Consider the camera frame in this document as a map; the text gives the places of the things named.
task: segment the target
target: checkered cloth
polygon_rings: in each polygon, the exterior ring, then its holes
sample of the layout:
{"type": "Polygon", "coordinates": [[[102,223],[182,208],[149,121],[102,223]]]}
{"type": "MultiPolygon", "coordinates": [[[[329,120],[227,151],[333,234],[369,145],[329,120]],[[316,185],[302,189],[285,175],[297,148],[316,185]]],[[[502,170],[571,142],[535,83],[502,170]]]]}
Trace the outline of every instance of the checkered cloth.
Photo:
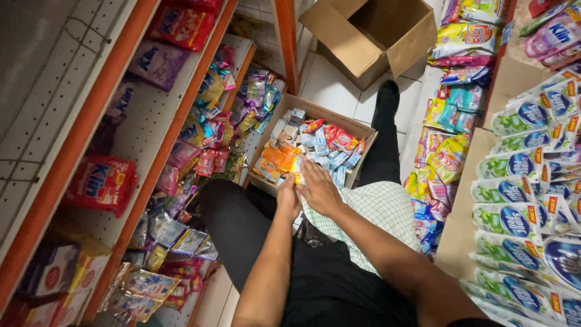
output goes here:
{"type": "MultiPolygon", "coordinates": [[[[398,240],[419,251],[419,240],[414,231],[414,210],[410,196],[403,187],[393,182],[377,182],[354,190],[338,187],[343,202],[365,217],[375,226],[390,233],[398,240]]],[[[377,271],[357,248],[355,243],[331,218],[317,213],[302,198],[307,219],[329,237],[343,241],[349,248],[351,261],[361,269],[377,274],[377,271]]]]}

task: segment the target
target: black shoe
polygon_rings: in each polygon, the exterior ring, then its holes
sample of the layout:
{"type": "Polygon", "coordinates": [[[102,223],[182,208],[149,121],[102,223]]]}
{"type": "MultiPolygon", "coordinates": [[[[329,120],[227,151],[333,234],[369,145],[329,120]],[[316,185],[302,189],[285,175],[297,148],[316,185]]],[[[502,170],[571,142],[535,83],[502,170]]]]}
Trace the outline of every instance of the black shoe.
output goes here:
{"type": "Polygon", "coordinates": [[[375,101],[375,113],[371,121],[372,127],[376,126],[375,123],[380,115],[392,115],[392,117],[395,117],[399,106],[399,98],[399,87],[395,81],[385,80],[381,83],[377,92],[377,100],[375,101]]]}

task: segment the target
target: person's left hand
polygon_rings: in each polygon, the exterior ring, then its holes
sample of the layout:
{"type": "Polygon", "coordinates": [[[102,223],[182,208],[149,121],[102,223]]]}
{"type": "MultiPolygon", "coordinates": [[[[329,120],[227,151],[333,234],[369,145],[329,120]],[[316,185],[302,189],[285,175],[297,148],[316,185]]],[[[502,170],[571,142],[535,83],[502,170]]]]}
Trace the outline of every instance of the person's left hand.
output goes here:
{"type": "Polygon", "coordinates": [[[303,209],[300,203],[299,188],[295,184],[295,177],[289,176],[278,188],[277,215],[290,219],[291,223],[299,216],[303,209]]]}

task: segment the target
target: hand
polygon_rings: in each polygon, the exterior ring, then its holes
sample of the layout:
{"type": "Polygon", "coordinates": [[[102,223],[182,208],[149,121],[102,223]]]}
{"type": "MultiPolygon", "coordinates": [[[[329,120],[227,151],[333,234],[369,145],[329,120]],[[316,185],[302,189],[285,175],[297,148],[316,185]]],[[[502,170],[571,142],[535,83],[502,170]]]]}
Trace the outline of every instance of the hand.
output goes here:
{"type": "Polygon", "coordinates": [[[333,211],[343,206],[343,199],[328,171],[321,170],[311,159],[303,160],[300,171],[308,187],[299,185],[299,191],[312,209],[321,215],[331,216],[333,211]]]}
{"type": "Polygon", "coordinates": [[[291,174],[278,188],[277,213],[275,216],[280,214],[293,222],[302,209],[299,189],[296,187],[294,175],[291,174]]]}

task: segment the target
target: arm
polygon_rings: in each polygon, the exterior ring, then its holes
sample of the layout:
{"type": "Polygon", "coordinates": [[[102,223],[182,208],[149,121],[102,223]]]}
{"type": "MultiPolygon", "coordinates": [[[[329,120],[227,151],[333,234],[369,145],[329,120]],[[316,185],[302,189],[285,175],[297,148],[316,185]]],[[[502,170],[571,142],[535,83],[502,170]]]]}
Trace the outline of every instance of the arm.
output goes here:
{"type": "Polygon", "coordinates": [[[328,172],[313,162],[304,162],[301,171],[309,187],[301,186],[300,191],[309,206],[339,225],[379,275],[410,299],[420,326],[447,326],[463,318],[487,319],[453,278],[345,204],[328,172]]]}
{"type": "Polygon", "coordinates": [[[292,222],[300,212],[294,179],[279,188],[277,212],[248,275],[232,326],[279,326],[291,276],[292,222]]]}

